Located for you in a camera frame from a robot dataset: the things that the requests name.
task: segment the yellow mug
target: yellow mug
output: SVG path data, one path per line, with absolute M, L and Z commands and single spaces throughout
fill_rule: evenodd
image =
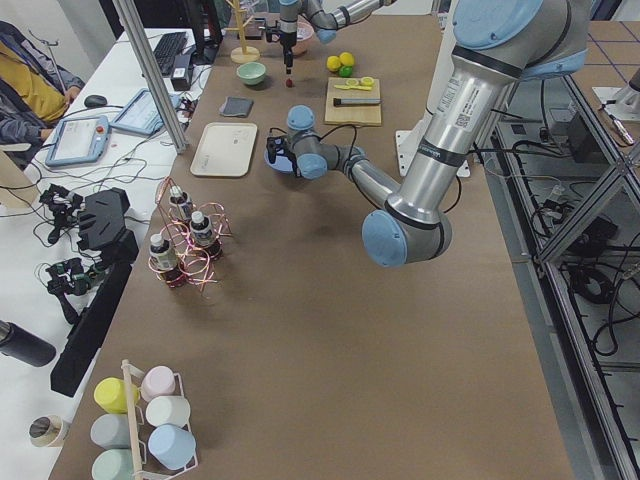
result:
M 133 403 L 140 400 L 140 390 L 133 388 Z M 93 399 L 107 413 L 127 413 L 127 397 L 124 392 L 124 380 L 109 377 L 102 380 L 93 391 Z

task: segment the cutting board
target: cutting board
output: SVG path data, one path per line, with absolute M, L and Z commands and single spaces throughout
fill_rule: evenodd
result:
M 370 91 L 339 90 L 334 85 L 344 85 L 344 78 L 330 77 L 327 84 L 327 99 L 324 106 L 324 123 L 330 125 L 354 123 L 356 125 L 382 125 L 382 106 L 367 105 L 357 107 L 334 107 L 334 98 L 382 98 L 380 96 L 380 80 L 375 78 Z

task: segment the computer mouse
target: computer mouse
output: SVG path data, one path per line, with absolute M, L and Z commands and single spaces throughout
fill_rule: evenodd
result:
M 107 99 L 102 95 L 89 95 L 84 99 L 84 106 L 87 108 L 104 107 L 107 103 Z

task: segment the robotic arm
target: robotic arm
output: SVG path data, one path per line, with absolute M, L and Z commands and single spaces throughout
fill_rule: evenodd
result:
M 339 7 L 333 13 L 322 9 L 322 0 L 280 0 L 280 44 L 287 75 L 293 67 L 292 48 L 298 35 L 298 16 L 302 15 L 313 26 L 318 39 L 329 43 L 336 31 L 366 19 L 375 10 L 395 3 L 396 0 L 356 0 Z
M 454 72 L 402 184 L 360 149 L 322 145 L 313 130 L 313 112 L 304 106 L 289 112 L 284 149 L 295 156 L 303 177 L 341 170 L 378 207 L 362 227 L 374 261 L 400 266 L 435 258 L 452 235 L 440 203 L 496 98 L 518 80 L 582 67 L 590 7 L 591 0 L 460 0 L 453 17 Z M 338 17 L 333 18 L 338 26 Z M 344 12 L 340 18 L 348 21 Z

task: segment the lemon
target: lemon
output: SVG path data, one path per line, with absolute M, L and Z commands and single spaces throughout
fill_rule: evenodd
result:
M 337 72 L 338 70 L 340 70 L 341 66 L 342 63 L 340 62 L 340 59 L 335 55 L 331 55 L 327 58 L 327 69 L 330 72 Z
M 342 52 L 338 58 L 345 67 L 353 67 L 356 64 L 356 59 L 352 53 Z

